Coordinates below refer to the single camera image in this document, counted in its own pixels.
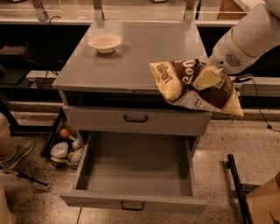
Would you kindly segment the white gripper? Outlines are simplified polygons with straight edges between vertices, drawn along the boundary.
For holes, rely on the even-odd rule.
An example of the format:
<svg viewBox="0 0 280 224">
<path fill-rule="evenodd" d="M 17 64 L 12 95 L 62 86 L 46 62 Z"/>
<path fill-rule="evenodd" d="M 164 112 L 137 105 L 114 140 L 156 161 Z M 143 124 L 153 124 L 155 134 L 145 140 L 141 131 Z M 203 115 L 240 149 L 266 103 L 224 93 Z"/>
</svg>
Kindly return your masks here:
<svg viewBox="0 0 280 224">
<path fill-rule="evenodd" d="M 256 57 L 246 54 L 229 30 L 215 45 L 209 63 L 217 67 L 206 67 L 195 78 L 192 86 L 198 91 L 210 88 L 221 81 L 222 69 L 226 74 L 239 74 L 257 61 Z"/>
</svg>

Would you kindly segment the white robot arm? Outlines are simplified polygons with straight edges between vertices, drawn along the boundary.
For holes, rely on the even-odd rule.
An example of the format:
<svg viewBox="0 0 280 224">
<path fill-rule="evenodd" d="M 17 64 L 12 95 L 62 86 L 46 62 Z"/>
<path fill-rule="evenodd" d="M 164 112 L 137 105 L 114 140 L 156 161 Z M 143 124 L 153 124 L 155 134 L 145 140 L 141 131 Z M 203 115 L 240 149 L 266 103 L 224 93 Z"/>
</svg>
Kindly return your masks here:
<svg viewBox="0 0 280 224">
<path fill-rule="evenodd" d="M 192 86 L 199 91 L 210 88 L 223 74 L 239 74 L 279 45 L 280 0 L 264 0 L 219 39 Z"/>
</svg>

